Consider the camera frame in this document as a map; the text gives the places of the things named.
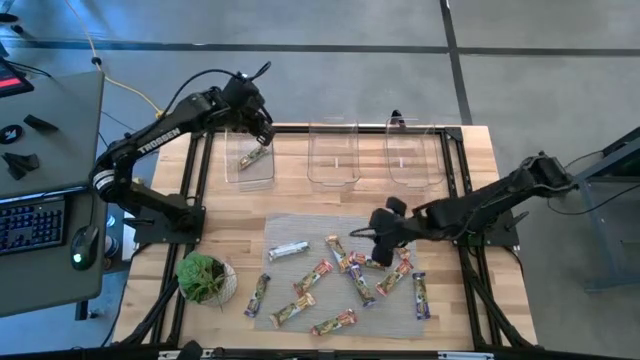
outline potted plant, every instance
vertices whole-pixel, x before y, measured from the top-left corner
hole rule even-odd
[[[176,275],[182,296],[198,304],[221,305],[238,287],[236,273],[229,264],[195,251],[178,263]]]

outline white pot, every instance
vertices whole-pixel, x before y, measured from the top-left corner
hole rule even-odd
[[[221,304],[229,301],[229,299],[231,299],[233,294],[235,294],[236,289],[238,288],[238,277],[236,276],[235,270],[233,270],[233,268],[226,262],[220,261],[219,259],[215,260],[224,264],[224,283],[222,283],[222,287],[220,288],[220,292],[218,292],[217,296],[213,296],[208,300],[203,300],[202,302],[200,302],[200,305],[218,307]],[[184,290],[182,290],[182,286],[180,286],[180,293],[184,298],[186,298]]]

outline green plant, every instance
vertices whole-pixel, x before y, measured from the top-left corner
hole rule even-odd
[[[195,251],[178,263],[176,275],[185,298],[197,303],[217,296],[225,280],[222,263]]]

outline candy bar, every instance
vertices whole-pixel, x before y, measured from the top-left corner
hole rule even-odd
[[[316,300],[313,298],[313,296],[311,296],[311,294],[309,293],[305,293],[295,302],[292,302],[291,304],[283,307],[279,311],[269,315],[269,318],[273,322],[273,326],[275,326],[276,329],[278,329],[280,328],[280,326],[282,326],[282,324],[285,321],[287,321],[288,319],[291,319],[300,311],[310,306],[313,306],[315,304],[316,304]]]
[[[295,243],[281,245],[269,249],[269,261],[281,258],[287,255],[299,254],[311,249],[309,243],[306,241],[298,241]]]
[[[327,260],[322,259],[310,273],[302,278],[302,280],[293,284],[293,288],[296,290],[296,293],[298,293],[298,296],[302,296],[313,284],[316,283],[316,281],[325,274],[328,274],[331,270],[333,270],[333,265],[329,264]]]
[[[260,145],[257,148],[251,150],[250,153],[240,158],[238,161],[238,169],[244,170],[248,168],[251,164],[263,158],[265,155],[269,153],[269,149]]]
[[[248,317],[256,317],[258,310],[260,310],[260,304],[262,303],[262,299],[264,299],[264,293],[267,291],[267,282],[269,280],[271,280],[271,278],[267,274],[262,274],[258,278],[256,291],[253,292],[253,296],[251,300],[249,300],[249,305],[247,305],[247,309],[244,311],[244,314]]]
[[[386,270],[386,267],[384,265],[373,260],[371,256],[366,254],[359,254],[355,251],[352,251],[351,254],[349,255],[349,263],[351,264],[356,263],[358,265],[368,267],[371,269],[376,269],[376,270],[383,270],[383,271]]]
[[[426,320],[431,317],[429,312],[429,303],[427,302],[427,286],[424,282],[425,273],[414,273],[413,288],[416,291],[416,318],[418,320]]]
[[[407,248],[396,248],[396,253],[402,260],[409,260],[409,258],[411,257],[411,250]]]
[[[349,259],[347,257],[347,253],[340,244],[340,238],[338,235],[329,235],[325,238],[325,241],[331,247],[333,256],[335,256],[336,261],[338,262],[338,267],[340,267],[340,273],[344,273],[349,268]]]
[[[351,264],[349,267],[349,275],[353,279],[353,283],[356,285],[356,289],[358,290],[358,295],[360,295],[360,299],[362,300],[362,306],[368,307],[376,303],[376,298],[371,295],[371,291],[369,291],[369,287],[367,283],[364,281],[364,276],[362,276],[362,271],[360,270],[360,265]]]
[[[343,326],[353,325],[356,322],[358,322],[356,313],[351,309],[347,309],[341,312],[338,316],[312,327],[311,333],[313,335],[322,336],[331,331],[340,329]]]
[[[413,269],[413,265],[411,265],[409,260],[402,260],[400,265],[398,265],[392,273],[376,284],[376,289],[384,296],[389,295],[389,291],[391,291],[398,280],[400,280],[404,275],[407,275],[411,269]]]

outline clear plastic bin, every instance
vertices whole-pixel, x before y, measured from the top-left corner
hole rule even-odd
[[[242,185],[271,185],[275,174],[273,143],[266,147],[266,154],[249,165],[241,165],[243,157],[261,147],[255,137],[230,131],[224,133],[225,179],[228,183]]]
[[[390,118],[385,147],[389,174],[395,184],[424,190],[444,180],[441,145],[433,124],[411,118]]]
[[[307,177],[326,187],[344,187],[360,179],[357,122],[325,118],[309,123]]]

